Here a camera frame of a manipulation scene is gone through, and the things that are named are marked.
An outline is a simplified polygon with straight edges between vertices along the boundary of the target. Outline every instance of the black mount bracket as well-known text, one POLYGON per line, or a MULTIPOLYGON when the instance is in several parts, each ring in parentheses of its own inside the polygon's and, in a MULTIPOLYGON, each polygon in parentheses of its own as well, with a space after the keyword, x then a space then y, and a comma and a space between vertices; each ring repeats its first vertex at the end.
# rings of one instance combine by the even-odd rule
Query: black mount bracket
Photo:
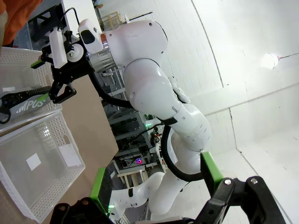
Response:
POLYGON ((60 203, 54 207, 50 224, 113 224, 89 197, 70 206, 60 203))
POLYGON ((250 224, 285 224, 269 188, 260 176, 250 177, 246 182, 224 178, 194 223, 221 224, 230 206, 240 206, 250 224))
MULTIPOLYGON (((71 33, 67 34, 68 41, 65 41, 65 44, 70 47, 70 38, 69 36, 71 33)), ((82 41, 76 42, 77 44, 80 44, 83 46, 84 49, 84 55, 86 55, 86 50, 84 48, 84 45, 82 41)), ((60 69, 57 69, 54 67, 53 59, 49 57, 49 54, 51 54, 51 48, 50 46, 46 46, 42 49, 42 55, 40 57, 42 62, 49 62, 51 63, 51 70, 54 82, 52 84, 52 88, 49 92, 50 99, 55 104, 60 104, 64 102, 65 100, 71 98, 72 96, 76 95, 77 91, 72 86, 72 81, 83 77, 85 75, 88 75, 89 73, 93 73, 94 69, 90 66, 87 58, 83 56, 79 61, 72 63, 68 61, 67 64, 62 66, 60 69), (64 92, 61 95, 59 94, 59 91, 62 89, 63 85, 66 85, 64 92)))

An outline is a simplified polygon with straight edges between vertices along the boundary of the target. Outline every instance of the white paper label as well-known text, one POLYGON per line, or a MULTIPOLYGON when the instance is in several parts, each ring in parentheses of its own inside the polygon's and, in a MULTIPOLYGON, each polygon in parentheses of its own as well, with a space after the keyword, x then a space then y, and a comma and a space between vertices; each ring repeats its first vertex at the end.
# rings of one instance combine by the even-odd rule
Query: white paper label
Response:
POLYGON ((3 92, 8 92, 8 91, 15 91, 14 87, 4 87, 2 88, 3 92))
POLYGON ((112 179, 115 176, 115 171, 110 174, 110 178, 112 179))
POLYGON ((26 162, 29 166, 29 168, 32 170, 34 170, 38 165, 41 164, 40 159, 38 158, 37 154, 33 154, 32 156, 30 156, 28 159, 26 159, 26 162))
POLYGON ((72 144, 60 146, 59 150, 68 167, 81 165, 81 161, 72 144))

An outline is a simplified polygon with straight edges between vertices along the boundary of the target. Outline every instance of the screw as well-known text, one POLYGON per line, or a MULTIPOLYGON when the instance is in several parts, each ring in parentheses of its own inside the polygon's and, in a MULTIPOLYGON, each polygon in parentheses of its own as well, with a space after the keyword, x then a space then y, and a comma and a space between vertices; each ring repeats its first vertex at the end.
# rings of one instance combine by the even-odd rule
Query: screw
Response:
POLYGON ((83 201, 82 201, 82 204, 83 204, 83 205, 88 205, 88 200, 83 200, 83 201))
POLYGON ((231 182, 230 179, 226 179, 226 180, 224 181, 224 183, 225 183, 226 185, 230 185, 232 182, 231 182))
POLYGON ((61 206, 59 207, 59 210, 64 211, 64 210, 65 210, 65 206, 61 205, 61 206))
POLYGON ((252 178, 250 181, 251 181, 253 184, 257 184, 257 179, 256 179, 256 178, 252 178))

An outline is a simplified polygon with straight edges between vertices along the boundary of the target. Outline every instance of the wooden table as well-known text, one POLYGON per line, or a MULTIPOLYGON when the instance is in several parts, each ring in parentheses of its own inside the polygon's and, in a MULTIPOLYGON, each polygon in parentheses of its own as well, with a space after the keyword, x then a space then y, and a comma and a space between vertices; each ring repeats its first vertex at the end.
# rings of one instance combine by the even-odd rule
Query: wooden table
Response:
MULTIPOLYGON (((89 77, 75 80, 73 85, 77 94, 63 103, 62 112, 86 168, 60 200, 60 203, 70 205, 89 196, 98 169, 107 166, 118 151, 100 98, 89 77)), ((2 184, 0 184, 0 201, 1 223, 37 223, 21 214, 2 184)), ((51 216, 52 213, 43 223, 48 224, 51 216)))

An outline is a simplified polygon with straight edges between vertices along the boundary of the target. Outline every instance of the table surface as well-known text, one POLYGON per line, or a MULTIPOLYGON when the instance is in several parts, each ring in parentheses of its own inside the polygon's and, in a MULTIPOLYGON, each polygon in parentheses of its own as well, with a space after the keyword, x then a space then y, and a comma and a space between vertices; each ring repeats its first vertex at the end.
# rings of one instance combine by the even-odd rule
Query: table surface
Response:
MULTIPOLYGON (((64 12, 69 8, 75 8, 77 12, 77 16, 79 22, 84 19, 90 19, 90 21, 94 24, 97 30, 100 30, 100 24, 96 12, 93 7, 93 2, 91 0, 61 0, 61 4, 64 12)), ((73 10, 69 11, 65 20, 68 26, 68 29, 73 31, 73 35, 79 38, 78 33, 78 23, 76 20, 76 16, 73 10)))
MULTIPOLYGON (((73 86, 77 94, 63 103, 62 113, 86 168, 60 200, 60 203, 70 205, 89 196, 98 169, 106 167, 118 151, 100 98, 89 77, 75 80, 73 86)), ((1 223, 37 223, 21 214, 2 184, 0 200, 1 223)), ((48 224, 51 216, 52 212, 43 223, 48 224)))

